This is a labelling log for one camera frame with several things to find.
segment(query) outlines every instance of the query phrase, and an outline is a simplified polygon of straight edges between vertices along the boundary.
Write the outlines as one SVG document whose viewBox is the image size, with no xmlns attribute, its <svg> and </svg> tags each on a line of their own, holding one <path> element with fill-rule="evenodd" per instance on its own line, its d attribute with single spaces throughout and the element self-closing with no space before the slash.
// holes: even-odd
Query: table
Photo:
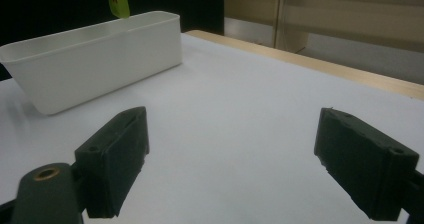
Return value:
<svg viewBox="0 0 424 224">
<path fill-rule="evenodd" d="M 73 163 L 78 146 L 135 106 L 147 108 L 151 153 L 119 218 L 85 223 L 372 223 L 313 155 L 322 107 L 424 155 L 422 86 L 337 76 L 333 64 L 199 31 L 182 44 L 181 65 L 53 116 L 13 79 L 0 82 L 0 203 L 32 169 Z M 309 68 L 317 63 L 334 68 Z"/>
</svg>

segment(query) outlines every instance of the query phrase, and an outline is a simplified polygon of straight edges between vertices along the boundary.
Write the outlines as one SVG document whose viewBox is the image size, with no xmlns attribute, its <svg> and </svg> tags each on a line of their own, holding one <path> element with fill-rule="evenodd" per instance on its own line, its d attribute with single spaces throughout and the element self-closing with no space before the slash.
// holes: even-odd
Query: black plastic part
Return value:
<svg viewBox="0 0 424 224">
<path fill-rule="evenodd" d="M 416 152 L 350 114 L 323 108 L 314 153 L 369 218 L 397 220 Z"/>
<path fill-rule="evenodd" d="M 407 184 L 402 207 L 410 215 L 408 224 L 424 224 L 424 175 L 418 171 Z"/>
<path fill-rule="evenodd" d="M 121 112 L 75 151 L 90 218 L 118 216 L 149 153 L 146 109 Z"/>
<path fill-rule="evenodd" d="M 16 200 L 12 200 L 0 205 L 0 224 L 8 224 L 12 221 L 13 209 L 15 209 Z"/>
<path fill-rule="evenodd" d="M 55 163 L 26 174 L 19 184 L 13 224 L 81 224 L 71 168 Z"/>
</svg>

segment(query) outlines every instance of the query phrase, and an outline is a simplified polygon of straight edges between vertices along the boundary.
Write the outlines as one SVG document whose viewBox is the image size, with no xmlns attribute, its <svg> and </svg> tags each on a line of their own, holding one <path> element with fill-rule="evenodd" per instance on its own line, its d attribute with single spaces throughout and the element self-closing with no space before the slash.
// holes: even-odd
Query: wooden table edge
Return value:
<svg viewBox="0 0 424 224">
<path fill-rule="evenodd" d="M 305 57 L 298 54 L 285 52 L 274 48 L 265 47 L 254 43 L 249 43 L 200 30 L 188 31 L 186 32 L 186 34 L 214 43 L 271 57 L 280 61 L 296 64 L 316 71 L 352 80 L 371 87 L 424 100 L 424 85 L 403 81 L 371 72 L 366 72 L 351 67 L 341 66 L 334 63 L 321 61 L 318 59 Z"/>
</svg>

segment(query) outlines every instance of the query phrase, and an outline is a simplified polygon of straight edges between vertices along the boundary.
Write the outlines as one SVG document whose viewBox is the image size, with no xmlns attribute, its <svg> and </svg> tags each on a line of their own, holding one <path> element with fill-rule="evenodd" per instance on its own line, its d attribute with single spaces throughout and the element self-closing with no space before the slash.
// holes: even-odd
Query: white table surface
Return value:
<svg viewBox="0 0 424 224">
<path fill-rule="evenodd" d="M 135 106 L 147 108 L 151 153 L 119 218 L 85 223 L 372 223 L 313 154 L 322 107 L 424 155 L 421 100 L 185 34 L 182 42 L 182 65 L 53 116 L 14 80 L 0 82 L 0 203 L 32 169 L 73 163 L 78 146 Z"/>
</svg>

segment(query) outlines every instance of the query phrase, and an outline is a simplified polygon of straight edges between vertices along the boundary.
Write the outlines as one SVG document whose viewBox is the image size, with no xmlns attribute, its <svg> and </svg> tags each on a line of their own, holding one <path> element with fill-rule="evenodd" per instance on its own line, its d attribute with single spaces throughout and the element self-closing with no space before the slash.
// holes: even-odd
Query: dark background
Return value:
<svg viewBox="0 0 424 224">
<path fill-rule="evenodd" d="M 168 11 L 181 31 L 224 32 L 224 0 L 128 0 L 131 15 Z M 0 46 L 116 19 L 108 0 L 0 0 Z M 0 80 L 10 75 L 0 65 Z"/>
</svg>

